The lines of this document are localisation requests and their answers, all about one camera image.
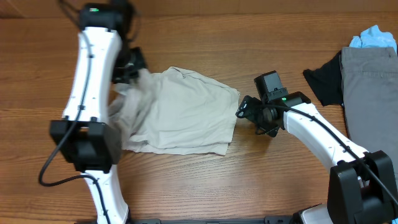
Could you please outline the beige shorts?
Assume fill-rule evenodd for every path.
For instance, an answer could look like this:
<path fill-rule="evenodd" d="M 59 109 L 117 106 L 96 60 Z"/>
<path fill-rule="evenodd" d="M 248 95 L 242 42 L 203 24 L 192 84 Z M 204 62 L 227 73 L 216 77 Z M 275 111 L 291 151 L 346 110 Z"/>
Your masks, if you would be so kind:
<path fill-rule="evenodd" d="M 240 93 L 196 71 L 139 71 L 114 86 L 109 123 L 123 149 L 156 154 L 225 155 L 233 139 Z"/>

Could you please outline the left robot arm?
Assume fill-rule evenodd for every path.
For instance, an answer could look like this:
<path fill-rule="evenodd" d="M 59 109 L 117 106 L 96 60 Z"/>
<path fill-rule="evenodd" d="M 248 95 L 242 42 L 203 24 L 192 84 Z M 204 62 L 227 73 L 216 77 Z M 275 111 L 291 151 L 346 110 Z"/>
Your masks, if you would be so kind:
<path fill-rule="evenodd" d="M 50 123 L 56 144 L 39 173 L 43 186 L 45 170 L 61 153 L 84 179 L 93 198 L 95 223 L 132 223 L 123 199 L 117 164 L 122 145 L 119 131 L 109 125 L 108 98 L 112 84 L 129 83 L 146 68 L 139 47 L 130 48 L 127 37 L 137 14 L 129 1 L 87 3 L 78 11 L 79 52 L 72 90 L 60 120 Z"/>

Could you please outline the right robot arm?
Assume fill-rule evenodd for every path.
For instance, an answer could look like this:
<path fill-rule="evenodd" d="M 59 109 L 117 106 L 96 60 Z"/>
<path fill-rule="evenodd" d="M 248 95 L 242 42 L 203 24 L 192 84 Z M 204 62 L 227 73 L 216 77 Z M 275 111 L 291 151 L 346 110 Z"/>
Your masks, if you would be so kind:
<path fill-rule="evenodd" d="M 369 152 L 331 125 L 303 93 L 289 93 L 276 71 L 254 79 L 258 98 L 246 95 L 236 116 L 275 137 L 283 129 L 299 139 L 329 173 L 325 204 L 294 213 L 287 223 L 397 223 L 397 186 L 390 157 Z"/>

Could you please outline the black garment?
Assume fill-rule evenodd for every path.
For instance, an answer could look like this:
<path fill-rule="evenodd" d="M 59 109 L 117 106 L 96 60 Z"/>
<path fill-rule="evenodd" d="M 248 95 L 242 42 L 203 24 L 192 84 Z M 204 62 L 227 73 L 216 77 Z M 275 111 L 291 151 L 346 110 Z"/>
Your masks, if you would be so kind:
<path fill-rule="evenodd" d="M 303 76 L 322 106 L 343 105 L 341 51 L 315 70 L 306 69 Z"/>

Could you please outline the grey shorts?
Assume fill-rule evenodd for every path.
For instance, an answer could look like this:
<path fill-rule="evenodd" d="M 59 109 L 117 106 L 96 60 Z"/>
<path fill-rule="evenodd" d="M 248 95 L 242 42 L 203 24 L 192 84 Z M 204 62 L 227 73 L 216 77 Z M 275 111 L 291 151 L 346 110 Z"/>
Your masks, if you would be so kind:
<path fill-rule="evenodd" d="M 397 175 L 397 53 L 392 47 L 341 51 L 343 104 L 349 138 L 384 151 Z"/>

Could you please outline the light blue garment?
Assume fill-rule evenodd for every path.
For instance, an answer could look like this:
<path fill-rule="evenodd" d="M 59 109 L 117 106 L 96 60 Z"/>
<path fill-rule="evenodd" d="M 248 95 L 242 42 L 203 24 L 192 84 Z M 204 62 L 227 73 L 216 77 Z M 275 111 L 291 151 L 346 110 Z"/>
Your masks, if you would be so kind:
<path fill-rule="evenodd" d="M 392 47 L 397 51 L 397 44 L 390 32 L 382 32 L 378 25 L 374 25 L 354 36 L 349 44 L 354 48 Z"/>

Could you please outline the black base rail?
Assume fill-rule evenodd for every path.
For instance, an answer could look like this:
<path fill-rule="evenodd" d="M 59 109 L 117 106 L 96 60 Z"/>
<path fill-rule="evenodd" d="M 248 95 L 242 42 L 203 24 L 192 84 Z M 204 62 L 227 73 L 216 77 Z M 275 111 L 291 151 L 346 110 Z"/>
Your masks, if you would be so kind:
<path fill-rule="evenodd" d="M 278 215 L 264 218 L 236 218 L 236 219 L 202 219 L 202 220 L 160 220 L 132 219 L 128 224 L 293 224 L 292 216 Z"/>

